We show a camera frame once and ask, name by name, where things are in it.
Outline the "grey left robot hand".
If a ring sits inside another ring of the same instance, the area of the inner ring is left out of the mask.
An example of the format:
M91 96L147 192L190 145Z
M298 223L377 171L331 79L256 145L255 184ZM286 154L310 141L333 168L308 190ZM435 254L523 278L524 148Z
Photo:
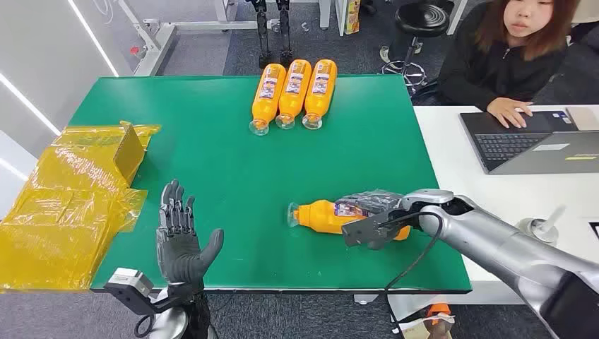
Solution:
M184 201L183 195L184 187L177 179L162 190L156 229L157 261L169 284L190 284L202 289L204 275L223 247L224 230L213 230L201 247L194 226L194 197Z

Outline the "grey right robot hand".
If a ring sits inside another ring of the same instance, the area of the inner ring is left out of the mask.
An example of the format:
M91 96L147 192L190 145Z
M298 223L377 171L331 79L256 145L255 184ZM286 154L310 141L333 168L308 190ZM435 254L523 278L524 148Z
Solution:
M375 189L356 194L348 194L335 201L353 210L359 210L363 216L370 217L399 207L403 194Z

